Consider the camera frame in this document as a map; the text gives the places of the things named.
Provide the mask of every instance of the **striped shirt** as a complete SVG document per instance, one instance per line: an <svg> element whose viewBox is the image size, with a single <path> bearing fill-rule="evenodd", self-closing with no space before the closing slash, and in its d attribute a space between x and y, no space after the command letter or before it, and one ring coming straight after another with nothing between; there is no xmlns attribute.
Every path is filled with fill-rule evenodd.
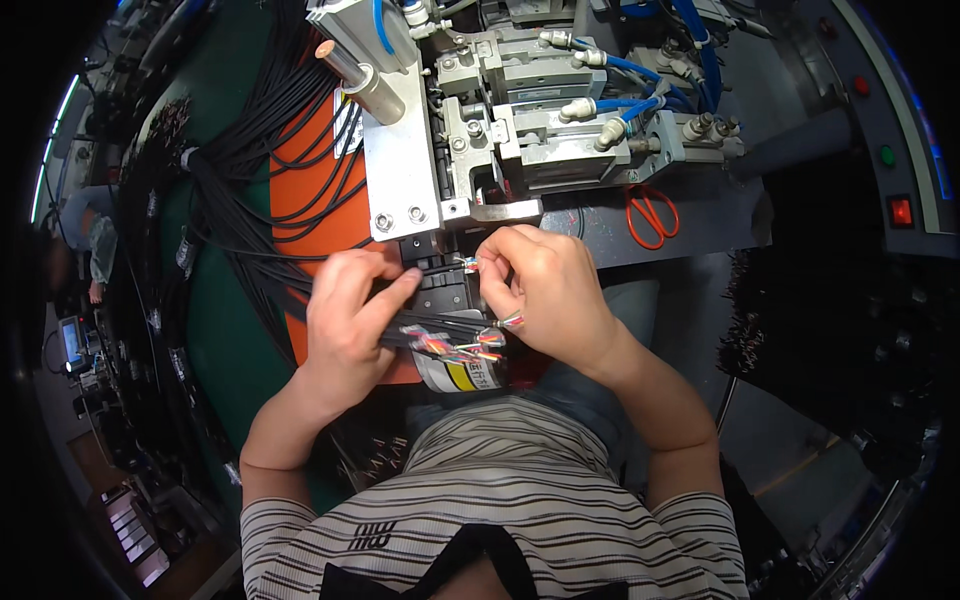
<svg viewBox="0 0 960 600"><path fill-rule="evenodd" d="M402 474L323 516L282 498L250 504L240 516L247 595L316 599L328 564L404 591L470 523L509 533L540 598L609 582L626 582L632 599L748 597L723 498L686 493L648 512L613 482L592 432L516 397L435 423Z"/></svg>

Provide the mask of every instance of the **hand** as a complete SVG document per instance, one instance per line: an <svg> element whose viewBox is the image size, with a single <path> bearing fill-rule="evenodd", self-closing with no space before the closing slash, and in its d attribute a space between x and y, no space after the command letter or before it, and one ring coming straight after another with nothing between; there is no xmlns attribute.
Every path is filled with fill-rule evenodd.
<svg viewBox="0 0 960 600"><path fill-rule="evenodd" d="M100 281L90 281L90 303L99 304L104 301L104 290L106 285Z"/></svg>
<svg viewBox="0 0 960 600"><path fill-rule="evenodd" d="M529 225L500 228L477 259L480 295L500 319L523 315L512 331L533 349L589 376L614 341L630 335L607 307L590 252L575 237Z"/></svg>
<svg viewBox="0 0 960 600"><path fill-rule="evenodd" d="M396 281L367 301L377 277ZM339 415L373 389L396 355L380 346L380 335L421 279L419 269L403 273L381 252L348 250L326 260L306 307L307 359L294 376L308 418Z"/></svg>

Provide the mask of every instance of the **green work surface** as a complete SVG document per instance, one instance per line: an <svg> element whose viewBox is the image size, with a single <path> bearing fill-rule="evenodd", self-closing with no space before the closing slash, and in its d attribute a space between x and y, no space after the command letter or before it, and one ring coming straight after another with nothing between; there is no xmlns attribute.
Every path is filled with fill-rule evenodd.
<svg viewBox="0 0 960 600"><path fill-rule="evenodd" d="M258 8L255 2L224 3L156 104L159 108L181 96L191 98L187 139L204 144L239 115L256 79L271 21L269 9ZM269 213L269 185L251 186L247 198L252 206ZM161 223L165 267L173 264L189 201L188 183L178 185L164 201ZM239 449L256 412L286 383L290 371L274 350L221 251L206 246L191 279L187 353L230 441ZM239 515L239 489L229 483L212 454L208 453L207 459L226 504ZM313 477L310 491L318 513L344 499Z"/></svg>

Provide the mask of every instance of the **right hand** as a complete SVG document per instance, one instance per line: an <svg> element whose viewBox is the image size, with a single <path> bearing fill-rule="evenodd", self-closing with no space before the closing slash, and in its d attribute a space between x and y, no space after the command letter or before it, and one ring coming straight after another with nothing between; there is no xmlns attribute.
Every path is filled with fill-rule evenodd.
<svg viewBox="0 0 960 600"><path fill-rule="evenodd" d="M104 288L106 286L100 281L90 281L90 303L99 304L104 301Z"/></svg>
<svg viewBox="0 0 960 600"><path fill-rule="evenodd" d="M630 335L607 307L593 258L575 237L504 227L484 240L477 260L480 295L500 319L523 315L511 331L530 348L586 373ZM516 274L508 287L511 267Z"/></svg>

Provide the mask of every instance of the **green light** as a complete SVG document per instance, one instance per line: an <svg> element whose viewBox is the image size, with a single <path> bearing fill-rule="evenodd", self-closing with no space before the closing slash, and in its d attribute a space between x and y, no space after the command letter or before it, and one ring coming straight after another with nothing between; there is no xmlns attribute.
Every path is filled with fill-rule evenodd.
<svg viewBox="0 0 960 600"><path fill-rule="evenodd" d="M888 167L894 166L897 160L894 158L894 151L890 150L890 146L881 146L880 147L880 161Z"/></svg>

